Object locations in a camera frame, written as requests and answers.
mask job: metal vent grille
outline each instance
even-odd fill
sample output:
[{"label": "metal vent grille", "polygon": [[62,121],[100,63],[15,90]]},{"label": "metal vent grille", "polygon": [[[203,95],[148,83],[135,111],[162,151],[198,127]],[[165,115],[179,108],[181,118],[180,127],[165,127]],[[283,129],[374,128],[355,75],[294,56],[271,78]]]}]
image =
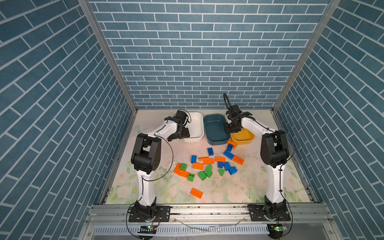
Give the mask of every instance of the metal vent grille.
[{"label": "metal vent grille", "polygon": [[[166,225],[158,227],[156,236],[174,237],[174,236],[196,236],[196,235],[251,235],[251,234],[269,234],[266,224],[241,224],[235,227],[210,227],[207,224],[190,224],[191,227],[201,228],[209,232],[198,229],[188,228],[184,225]],[[129,230],[137,235],[140,225],[128,226]],[[99,225],[94,230],[94,235],[130,235],[125,226],[121,225]],[[140,233],[143,236],[152,236],[153,234]]]}]

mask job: floral table surface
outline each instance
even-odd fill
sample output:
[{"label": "floral table surface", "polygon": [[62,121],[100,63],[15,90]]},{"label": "floral table surface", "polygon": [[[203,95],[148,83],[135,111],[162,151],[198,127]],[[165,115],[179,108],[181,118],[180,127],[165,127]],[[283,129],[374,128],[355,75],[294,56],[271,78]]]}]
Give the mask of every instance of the floral table surface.
[{"label": "floral table surface", "polygon": [[[220,113],[224,110],[198,110],[203,116],[207,114]],[[249,111],[262,123],[275,128],[276,124],[268,110]],[[138,199],[138,177],[133,165],[131,155],[136,136],[139,133],[148,133],[158,127],[167,116],[173,116],[175,110],[139,110],[126,148],[124,150],[120,165],[118,167],[111,191],[107,198],[107,204],[131,204]],[[188,143],[176,139],[170,142],[174,151],[174,161],[169,173],[163,178],[155,181],[155,194],[159,204],[194,204],[194,203],[244,203],[264,202],[267,189],[266,167],[260,158],[260,149],[256,147],[259,139],[250,144],[238,145],[232,151],[233,154],[243,158],[241,166],[229,159],[232,166],[236,166],[238,172],[230,175],[228,171],[221,177],[218,173],[217,163],[212,165],[213,175],[201,181],[197,174],[200,170],[193,169],[190,163],[191,155],[198,157],[207,156],[207,148],[212,147],[215,156],[223,156],[226,145],[211,146],[204,135],[200,142]],[[169,146],[163,142],[161,150],[161,162],[154,178],[162,176],[172,162],[172,152]],[[193,182],[181,177],[173,170],[177,163],[186,163],[187,172],[195,174]],[[283,193],[289,202],[309,202],[308,195],[298,176],[292,161],[288,161],[284,172]],[[201,199],[192,196],[191,189],[195,188],[203,192]]]}]

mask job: plastic bowl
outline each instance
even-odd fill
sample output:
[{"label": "plastic bowl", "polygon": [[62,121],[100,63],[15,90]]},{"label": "plastic bowl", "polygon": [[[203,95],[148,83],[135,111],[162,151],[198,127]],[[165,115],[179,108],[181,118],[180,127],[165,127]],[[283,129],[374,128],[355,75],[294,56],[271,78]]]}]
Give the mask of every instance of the plastic bowl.
[{"label": "plastic bowl", "polygon": [[231,135],[225,132],[226,123],[225,117],[221,114],[211,114],[204,117],[205,133],[210,145],[223,145],[231,138]]},{"label": "plastic bowl", "polygon": [[249,144],[254,139],[255,139],[255,135],[245,128],[241,129],[240,132],[231,133],[231,140],[237,145]]},{"label": "plastic bowl", "polygon": [[189,130],[190,137],[183,138],[184,142],[200,142],[204,136],[203,115],[198,112],[189,112],[191,115],[191,123],[187,123],[185,127]]}]

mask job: dark blue bowl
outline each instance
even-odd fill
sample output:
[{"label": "dark blue bowl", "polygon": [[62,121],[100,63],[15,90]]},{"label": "dark blue bowl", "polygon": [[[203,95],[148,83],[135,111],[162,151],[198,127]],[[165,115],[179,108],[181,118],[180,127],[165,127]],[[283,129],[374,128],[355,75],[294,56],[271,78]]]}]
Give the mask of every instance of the dark blue bowl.
[{"label": "dark blue bowl", "polygon": [[221,114],[204,117],[205,134],[210,145],[223,145],[231,138],[231,135],[225,132],[226,123],[225,117]]}]

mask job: robotic arm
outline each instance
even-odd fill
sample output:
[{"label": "robotic arm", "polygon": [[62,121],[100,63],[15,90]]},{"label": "robotic arm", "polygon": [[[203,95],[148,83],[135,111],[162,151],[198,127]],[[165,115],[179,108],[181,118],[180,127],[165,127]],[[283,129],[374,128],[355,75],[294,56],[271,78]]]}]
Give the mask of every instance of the robotic arm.
[{"label": "robotic arm", "polygon": [[239,132],[242,128],[248,129],[261,139],[260,156],[267,165],[268,187],[265,196],[264,214],[266,218],[274,220],[282,213],[287,212],[286,200],[283,198],[283,173],[288,150],[287,137],[284,131],[268,128],[251,117],[251,113],[242,112],[238,105],[230,105],[227,95],[224,93],[224,101],[228,111],[226,112],[228,123],[225,126],[227,133]]},{"label": "robotic arm", "polygon": [[157,129],[148,134],[140,133],[136,138],[131,163],[139,178],[139,199],[132,210],[138,213],[140,220],[151,221],[155,217],[156,196],[151,176],[160,164],[161,139],[170,142],[189,137],[189,130],[185,127],[187,121],[187,113],[178,110],[173,117],[165,118]]}]

